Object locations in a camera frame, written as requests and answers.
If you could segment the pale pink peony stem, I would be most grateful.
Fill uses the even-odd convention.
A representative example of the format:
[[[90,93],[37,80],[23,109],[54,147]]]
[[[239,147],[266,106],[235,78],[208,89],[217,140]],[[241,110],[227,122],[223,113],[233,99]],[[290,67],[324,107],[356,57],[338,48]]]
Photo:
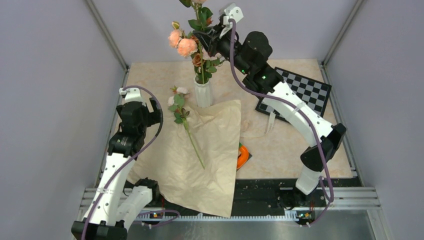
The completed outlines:
[[[214,56],[209,56],[205,49],[202,50],[202,57],[203,57],[203,70],[205,71],[206,74],[216,73],[218,70],[218,67],[220,67],[225,61],[225,58],[221,56],[220,53],[217,53]]]

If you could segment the brown rose flower stem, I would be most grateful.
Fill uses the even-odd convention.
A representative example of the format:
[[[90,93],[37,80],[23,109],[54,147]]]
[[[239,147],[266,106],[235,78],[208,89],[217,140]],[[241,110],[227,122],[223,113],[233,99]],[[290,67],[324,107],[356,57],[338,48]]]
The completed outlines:
[[[197,51],[191,55],[191,62],[194,66],[194,72],[196,74],[195,81],[200,85],[204,85],[212,77],[212,72],[210,71],[210,67],[212,67],[212,61],[210,60],[210,57],[203,48],[202,44],[199,43],[199,40],[194,35],[192,35],[190,38],[197,44]]]

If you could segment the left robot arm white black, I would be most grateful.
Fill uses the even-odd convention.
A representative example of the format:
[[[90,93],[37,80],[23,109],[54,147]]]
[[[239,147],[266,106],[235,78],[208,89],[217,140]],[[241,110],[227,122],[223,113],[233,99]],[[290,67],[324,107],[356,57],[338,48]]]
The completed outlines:
[[[149,101],[152,111],[144,100],[132,100],[116,107],[121,122],[109,140],[106,164],[94,198],[82,220],[72,224],[71,233],[75,239],[125,240],[140,211],[146,205],[154,207],[160,202],[158,183],[149,179],[120,203],[131,168],[138,156],[156,139],[153,137],[145,143],[147,128],[158,124],[158,131],[162,130],[162,107],[155,97]]]

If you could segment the orange paper flower bouquet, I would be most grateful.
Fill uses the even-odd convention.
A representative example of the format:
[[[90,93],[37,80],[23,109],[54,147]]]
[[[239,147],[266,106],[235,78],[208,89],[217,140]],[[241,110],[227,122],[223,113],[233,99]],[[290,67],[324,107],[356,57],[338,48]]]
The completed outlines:
[[[199,108],[186,103],[188,128],[164,110],[163,127],[147,130],[152,144],[142,152],[127,180],[158,182],[166,200],[198,212],[228,218],[232,212],[239,141],[241,102],[230,100]]]

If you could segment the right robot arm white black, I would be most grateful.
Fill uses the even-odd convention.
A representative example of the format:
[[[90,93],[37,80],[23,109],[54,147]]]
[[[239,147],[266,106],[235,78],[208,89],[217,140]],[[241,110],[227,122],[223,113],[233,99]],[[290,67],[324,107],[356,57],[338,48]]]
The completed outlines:
[[[323,119],[268,64],[273,50],[264,33],[252,31],[240,43],[234,29],[225,35],[222,30],[222,26],[216,25],[208,32],[195,30],[193,35],[210,57],[220,54],[230,62],[233,73],[244,74],[244,79],[237,83],[274,109],[306,140],[308,148],[300,156],[303,167],[295,183],[293,200],[299,206],[307,206],[314,198],[313,191],[322,172],[330,176],[327,163],[339,149],[347,129],[342,123],[332,124]]]

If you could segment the peach pink flower stem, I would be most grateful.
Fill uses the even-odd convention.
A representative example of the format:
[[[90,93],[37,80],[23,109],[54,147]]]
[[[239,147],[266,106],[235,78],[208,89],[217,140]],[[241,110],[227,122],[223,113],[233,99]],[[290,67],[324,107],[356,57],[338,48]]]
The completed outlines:
[[[177,53],[182,56],[183,58],[191,58],[191,55],[194,54],[197,50],[197,44],[193,39],[191,39],[191,36],[193,35],[192,32],[185,33],[185,31],[181,28],[180,23],[177,21],[171,22],[172,31],[170,32],[168,36],[168,45],[171,48],[176,49]]]

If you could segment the small pink rose stem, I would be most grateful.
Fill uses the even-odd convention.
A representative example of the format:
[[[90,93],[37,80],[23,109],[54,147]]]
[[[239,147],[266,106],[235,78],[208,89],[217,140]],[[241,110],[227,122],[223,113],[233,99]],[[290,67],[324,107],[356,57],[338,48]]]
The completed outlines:
[[[191,8],[194,11],[195,17],[188,20],[188,24],[191,27],[191,33],[193,31],[205,32],[208,27],[212,24],[212,12],[209,8],[204,7],[204,0],[181,0],[180,3],[186,7]]]

